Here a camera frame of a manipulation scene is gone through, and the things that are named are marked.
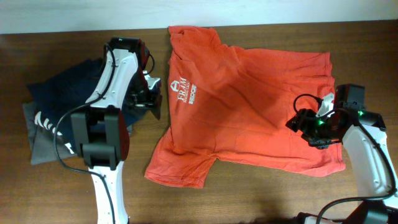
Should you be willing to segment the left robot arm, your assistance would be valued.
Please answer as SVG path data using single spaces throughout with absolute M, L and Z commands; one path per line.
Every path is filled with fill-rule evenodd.
M 152 60 L 141 39 L 113 37 L 97 86 L 70 115 L 75 149 L 95 188 L 97 222 L 129 223 L 124 205 L 123 167 L 130 137 L 123 112 L 160 118 L 161 80 L 146 70 Z

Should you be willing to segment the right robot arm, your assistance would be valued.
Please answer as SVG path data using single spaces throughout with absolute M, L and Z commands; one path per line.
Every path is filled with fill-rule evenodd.
M 334 107 L 328 111 L 301 109 L 287 123 L 311 147 L 325 149 L 340 143 L 347 150 L 358 196 L 341 198 L 318 213 L 299 213 L 298 223 L 397 223 L 397 174 L 387 148 L 386 127 L 381 115 L 358 106 Z M 346 202 L 358 207 L 346 218 L 325 218 L 326 211 Z

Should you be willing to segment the red orange t-shirt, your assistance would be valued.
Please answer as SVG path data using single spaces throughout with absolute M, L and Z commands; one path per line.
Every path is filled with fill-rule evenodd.
M 339 145 L 310 147 L 285 124 L 295 110 L 317 110 L 334 90 L 328 52 L 229 46 L 212 28 L 169 27 L 170 127 L 145 177 L 200 189 L 215 161 L 312 177 L 344 170 Z

